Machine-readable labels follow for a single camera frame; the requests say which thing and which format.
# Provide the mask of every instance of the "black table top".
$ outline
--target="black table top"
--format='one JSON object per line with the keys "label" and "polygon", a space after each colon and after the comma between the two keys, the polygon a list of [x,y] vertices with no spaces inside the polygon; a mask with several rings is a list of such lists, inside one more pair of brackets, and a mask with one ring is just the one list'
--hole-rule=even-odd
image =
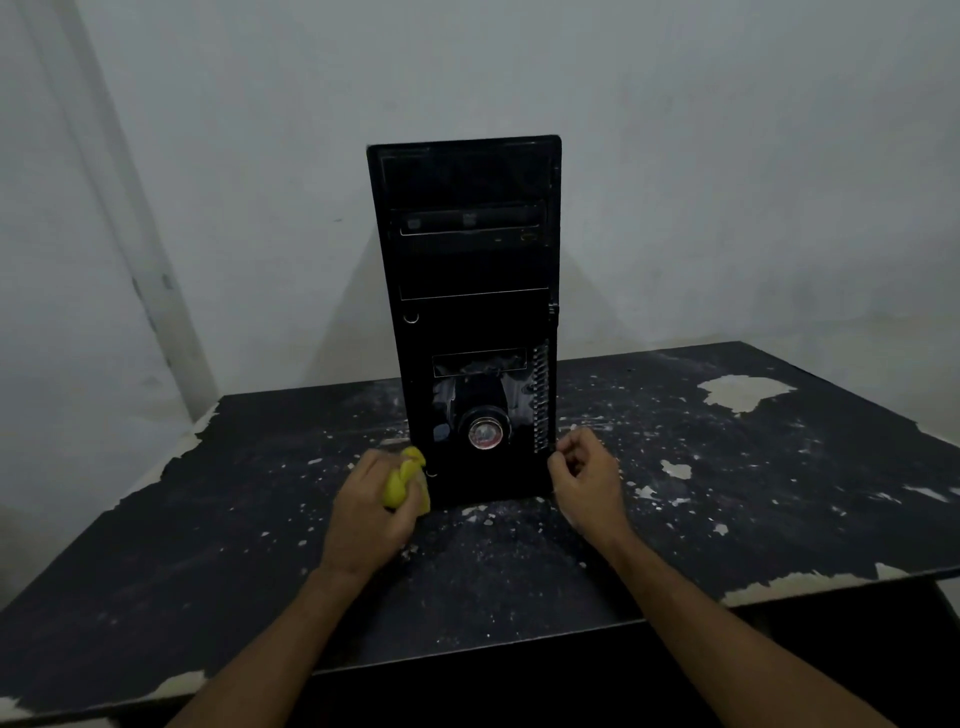
{"label": "black table top", "polygon": [[[558,366],[558,425],[597,431],[639,533],[711,596],[736,605],[960,567],[960,449],[903,417],[741,343]],[[780,394],[751,408],[698,386],[723,376],[773,379],[758,384]],[[350,464],[405,426],[396,379],[224,397],[198,447],[0,614],[7,707],[62,714],[215,673],[319,562]],[[641,618],[551,499],[485,506],[420,519],[319,669]]]}

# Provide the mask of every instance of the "white paint patch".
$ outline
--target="white paint patch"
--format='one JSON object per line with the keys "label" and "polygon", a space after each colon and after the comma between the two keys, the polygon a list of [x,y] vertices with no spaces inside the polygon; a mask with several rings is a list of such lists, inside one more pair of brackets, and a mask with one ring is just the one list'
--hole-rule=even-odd
{"label": "white paint patch", "polygon": [[725,375],[697,385],[710,392],[707,404],[719,404],[737,414],[753,412],[760,400],[793,392],[796,387],[766,376]]}
{"label": "white paint patch", "polygon": [[8,720],[16,720],[20,717],[30,717],[33,715],[26,708],[17,708],[16,704],[20,701],[19,698],[12,697],[0,697],[0,720],[6,722]]}
{"label": "white paint patch", "polygon": [[906,571],[903,569],[898,569],[897,567],[888,567],[886,564],[880,564],[877,562],[876,566],[876,578],[880,581],[889,581],[890,579],[903,579],[904,576],[909,576]]}
{"label": "white paint patch", "polygon": [[944,435],[941,435],[941,434],[940,434],[939,432],[937,432],[936,430],[934,430],[934,429],[932,429],[932,428],[930,428],[930,427],[924,427],[924,426],[921,425],[920,423],[914,423],[914,425],[916,425],[916,426],[917,426],[917,429],[918,429],[920,432],[922,432],[924,435],[929,435],[930,437],[935,437],[935,438],[937,438],[938,440],[942,440],[943,442],[947,443],[948,445],[953,445],[955,448],[960,448],[960,445],[957,445],[955,442],[953,442],[953,441],[950,440],[949,438],[945,437]]}
{"label": "white paint patch", "polygon": [[[206,429],[206,427],[210,424],[210,420],[212,420],[213,416],[217,414],[218,404],[220,403],[216,402],[216,404],[206,410],[206,413],[193,425],[193,428],[177,441],[177,444],[167,454],[167,456],[156,463],[139,478],[137,478],[136,482],[133,483],[131,488],[120,497],[120,500],[123,500],[131,493],[136,493],[137,491],[146,488],[148,485],[158,483],[160,481],[160,477],[163,475],[163,469],[167,467],[167,464],[171,460],[176,457],[183,457],[187,452],[199,445],[201,439],[197,437],[197,435]],[[116,508],[120,504],[120,500],[117,500],[117,502],[111,505],[110,508]]]}
{"label": "white paint patch", "polygon": [[927,497],[932,497],[937,500],[941,500],[944,503],[949,503],[946,496],[941,496],[936,491],[931,491],[929,488],[915,488],[912,485],[904,485],[903,490],[905,491],[914,491],[915,493],[923,493]]}
{"label": "white paint patch", "polygon": [[197,422],[194,423],[193,433],[195,435],[199,435],[201,432],[203,432],[206,429],[206,427],[210,424],[210,420],[212,420],[216,416],[218,404],[220,404],[218,401],[214,402],[213,406],[210,407],[208,410],[206,410],[204,415]]}
{"label": "white paint patch", "polygon": [[669,460],[661,460],[660,466],[666,474],[678,477],[680,480],[689,480],[693,475],[693,469],[689,465],[674,465]]}
{"label": "white paint patch", "polygon": [[814,571],[813,573],[794,572],[782,576],[779,579],[773,579],[770,581],[769,586],[755,582],[745,589],[727,592],[720,600],[720,603],[728,607],[738,607],[743,604],[758,604],[763,601],[785,599],[789,596],[831,592],[835,589],[856,587],[861,584],[871,584],[875,581],[902,579],[904,576],[909,576],[906,571],[897,569],[896,567],[888,567],[886,564],[876,563],[874,566],[876,568],[876,579],[865,579],[862,576],[854,576],[851,573],[838,573],[833,576],[824,576],[818,571]]}
{"label": "white paint patch", "polygon": [[185,672],[182,675],[174,675],[173,677],[168,677],[166,680],[160,683],[155,691],[148,692],[136,702],[140,702],[140,700],[153,700],[161,697],[192,695],[202,688],[205,682],[206,675],[201,669],[194,670],[193,672]]}

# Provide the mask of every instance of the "front panel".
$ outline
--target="front panel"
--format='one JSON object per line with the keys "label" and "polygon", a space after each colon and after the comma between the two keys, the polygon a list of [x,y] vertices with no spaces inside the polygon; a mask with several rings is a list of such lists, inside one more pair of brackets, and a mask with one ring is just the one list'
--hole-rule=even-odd
{"label": "front panel", "polygon": [[410,435],[438,507],[546,492],[556,136],[368,150]]}

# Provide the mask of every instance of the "yellow microfiber cloth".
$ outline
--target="yellow microfiber cloth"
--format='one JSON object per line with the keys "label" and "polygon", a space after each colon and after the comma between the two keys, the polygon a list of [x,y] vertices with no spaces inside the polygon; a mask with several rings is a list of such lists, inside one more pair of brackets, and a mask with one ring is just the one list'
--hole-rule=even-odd
{"label": "yellow microfiber cloth", "polygon": [[387,478],[387,487],[383,489],[383,504],[387,508],[399,508],[400,504],[407,499],[407,483],[411,478],[416,478],[423,486],[423,505],[420,508],[419,515],[430,512],[430,494],[426,489],[426,478],[423,476],[423,468],[426,466],[426,458],[417,448],[404,448],[401,453],[406,460],[399,468],[394,468]]}

